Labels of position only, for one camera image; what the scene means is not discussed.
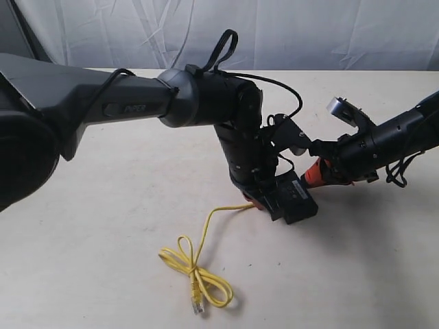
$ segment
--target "white curtain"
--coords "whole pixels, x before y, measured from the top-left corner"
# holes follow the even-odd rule
[[[439,0],[16,0],[49,57],[83,67],[439,70]]]

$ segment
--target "black strap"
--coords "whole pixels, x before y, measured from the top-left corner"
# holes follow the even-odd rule
[[[224,48],[230,37],[232,37],[232,40],[230,42],[230,46],[228,48],[227,53],[218,60],[219,56],[221,55],[222,49]],[[212,51],[211,57],[207,61],[206,65],[202,67],[201,70],[203,72],[207,72],[208,70],[212,69],[212,67],[215,65],[213,67],[213,70],[215,72],[218,72],[218,65],[223,61],[229,59],[233,55],[233,53],[236,50],[237,44],[238,44],[238,33],[236,31],[233,31],[232,29],[227,29],[222,34],[221,38],[218,40],[217,45]]]

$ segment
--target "robotic arm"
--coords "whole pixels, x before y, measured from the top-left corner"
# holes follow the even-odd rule
[[[230,36],[230,49],[217,60]],[[356,125],[358,133],[311,142],[291,119],[301,108],[300,96],[274,82],[292,91],[299,107],[289,116],[270,116],[270,124],[262,126],[262,92],[242,78],[255,76],[218,69],[236,44],[236,32],[227,30],[206,66],[170,69],[156,79],[125,69],[105,73],[0,54],[0,210],[42,186],[60,155],[71,160],[87,125],[111,121],[158,117],[169,127],[213,125],[232,183],[272,220],[283,217],[287,223],[317,213],[308,188],[371,182],[376,169],[439,145],[439,119],[434,120],[439,93],[379,126],[336,99],[331,112]],[[301,179],[294,168],[276,176],[286,149],[297,156],[308,149],[319,160]],[[395,170],[402,176],[406,166],[402,161],[388,169],[389,177]]]

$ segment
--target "white table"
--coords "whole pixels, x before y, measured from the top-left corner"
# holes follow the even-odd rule
[[[296,122],[320,139],[354,132],[325,110],[333,96],[382,123],[439,88],[439,73],[259,74],[297,88]],[[296,107],[258,85],[264,114]],[[294,161],[298,173],[313,163]],[[373,184],[312,191],[318,215],[292,226],[255,209],[216,215],[201,265],[236,299],[201,318],[157,251],[179,234],[199,241],[212,208],[243,203],[213,128],[90,127],[71,163],[0,214],[0,328],[439,328],[438,161],[438,150],[418,158],[406,189],[380,171]]]

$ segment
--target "table surface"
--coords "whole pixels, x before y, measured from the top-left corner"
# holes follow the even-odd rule
[[[296,122],[311,139],[354,132],[326,111],[334,96],[382,123],[439,87],[432,72],[259,74],[300,92]],[[258,85],[264,114],[296,107]],[[417,158],[405,189],[312,191],[318,215],[291,226],[256,209],[215,215],[200,264],[236,298],[197,317],[188,279],[157,252],[180,234],[199,241],[212,208],[243,203],[213,128],[90,127],[70,163],[0,215],[0,328],[439,328],[438,161],[437,150]],[[313,159],[294,162],[302,173]]]

